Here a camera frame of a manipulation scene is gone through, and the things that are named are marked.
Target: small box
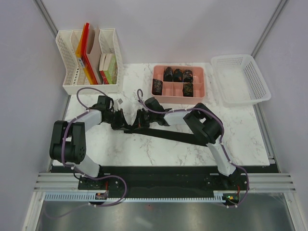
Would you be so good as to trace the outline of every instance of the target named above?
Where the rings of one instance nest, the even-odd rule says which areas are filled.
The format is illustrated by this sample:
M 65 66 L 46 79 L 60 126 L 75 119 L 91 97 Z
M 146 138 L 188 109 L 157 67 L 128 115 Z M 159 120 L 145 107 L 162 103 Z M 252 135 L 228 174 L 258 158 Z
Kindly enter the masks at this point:
M 173 72 L 175 69 L 180 69 L 182 72 L 185 70 L 192 71 L 193 97 L 183 96 L 183 86 L 187 83 L 164 81 L 164 71 L 169 66 L 173 69 Z M 202 67 L 156 65 L 153 69 L 153 79 L 159 79 L 163 82 L 162 95 L 153 95 L 153 81 L 151 85 L 151 93 L 160 103 L 197 104 L 205 97 L 205 77 L 204 69 Z

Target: white wall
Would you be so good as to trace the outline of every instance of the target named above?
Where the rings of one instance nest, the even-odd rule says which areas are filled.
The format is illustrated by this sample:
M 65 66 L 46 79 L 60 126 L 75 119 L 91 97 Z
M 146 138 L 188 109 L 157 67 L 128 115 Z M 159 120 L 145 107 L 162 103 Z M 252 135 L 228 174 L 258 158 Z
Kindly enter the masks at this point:
M 262 103 L 283 172 L 291 173 L 308 219 L 308 1 L 291 0 L 257 64 L 272 98 Z
M 65 68 L 32 0 L 2 1 L 0 31 L 0 230 L 18 231 L 64 110 Z
M 59 30 L 116 28 L 123 62 L 209 62 L 254 49 L 279 0 L 43 0 Z

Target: marble surface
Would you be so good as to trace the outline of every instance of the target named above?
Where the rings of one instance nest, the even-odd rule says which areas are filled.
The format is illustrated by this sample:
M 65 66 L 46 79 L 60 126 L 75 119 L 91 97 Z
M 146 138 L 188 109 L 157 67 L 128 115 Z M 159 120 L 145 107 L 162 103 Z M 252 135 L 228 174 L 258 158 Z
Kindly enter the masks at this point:
M 225 127 L 225 141 L 234 159 L 242 166 L 269 165 L 268 156 L 261 137 L 255 112 L 252 106 L 227 108 L 220 102 L 216 92 L 213 70 L 208 63 L 189 63 L 180 65 L 201 66 L 205 69 L 206 97 L 203 103 L 214 112 Z M 125 118 L 132 124 L 137 109 L 137 89 L 143 90 L 143 99 L 151 97 L 152 71 L 155 64 L 126 64 L 123 92 L 110 95 L 121 98 Z M 93 105 L 98 95 L 81 95 L 86 105 Z M 162 104 L 165 108 L 189 108 L 192 105 Z M 71 119 L 85 109 L 72 96 L 66 119 Z M 188 126 L 162 127 L 152 124 L 151 128 L 179 132 L 190 132 Z M 169 141 L 139 134 L 124 134 L 113 131 L 109 124 L 94 126 L 86 133 L 87 154 L 96 163 L 105 166 L 215 166 L 215 160 L 207 147 Z

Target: food item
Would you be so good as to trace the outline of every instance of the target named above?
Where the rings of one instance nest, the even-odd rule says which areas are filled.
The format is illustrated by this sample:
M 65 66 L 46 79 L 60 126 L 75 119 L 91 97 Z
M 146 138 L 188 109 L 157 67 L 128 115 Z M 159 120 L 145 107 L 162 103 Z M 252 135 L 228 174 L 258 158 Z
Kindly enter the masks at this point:
M 165 82 L 173 81 L 173 70 L 170 66 L 167 67 L 166 70 L 164 71 L 164 81 Z
M 193 82 L 193 72 L 191 70 L 185 70 L 183 73 L 183 82 L 192 83 Z
M 174 70 L 173 82 L 183 82 L 183 72 L 180 69 Z
M 152 94 L 162 95 L 162 93 L 163 93 L 163 81 L 159 79 L 153 79 Z
M 183 85 L 183 96 L 193 97 L 193 84 L 192 83 L 186 83 Z

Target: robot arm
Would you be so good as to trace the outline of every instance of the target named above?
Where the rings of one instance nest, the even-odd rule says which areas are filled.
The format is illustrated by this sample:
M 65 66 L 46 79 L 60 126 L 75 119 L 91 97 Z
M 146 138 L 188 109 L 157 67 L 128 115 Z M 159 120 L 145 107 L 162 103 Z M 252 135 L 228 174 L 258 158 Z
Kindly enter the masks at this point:
M 191 111 L 160 115 L 142 109 L 137 111 L 134 124 L 128 125 L 124 118 L 123 110 L 120 109 L 114 112 L 113 104 L 114 101 L 110 97 L 99 96 L 97 104 L 90 108 L 90 112 L 72 124 L 69 128 L 68 139 L 65 140 L 64 159 L 67 164 L 75 166 L 81 172 L 91 177 L 96 177 L 99 174 L 100 166 L 86 155 L 86 131 L 101 122 L 105 122 L 111 124 L 113 130 L 123 130 L 129 133 L 136 129 L 149 128 L 150 123 L 157 122 L 161 126 L 187 124 L 199 143 L 209 147 L 220 174 L 225 177 L 231 177 L 234 173 L 236 168 L 227 160 L 219 143 L 221 127 L 216 120 L 205 113 Z M 148 99 L 145 101 L 145 104 L 150 109 L 159 112 L 170 110 L 164 109 L 154 98 Z M 202 108 L 213 114 L 202 103 L 198 103 L 195 107 Z M 60 162 L 62 161 L 61 147 L 63 136 L 67 125 L 67 121 L 56 121 L 52 132 L 50 157 Z M 226 146 L 225 149 L 229 155 L 229 150 Z

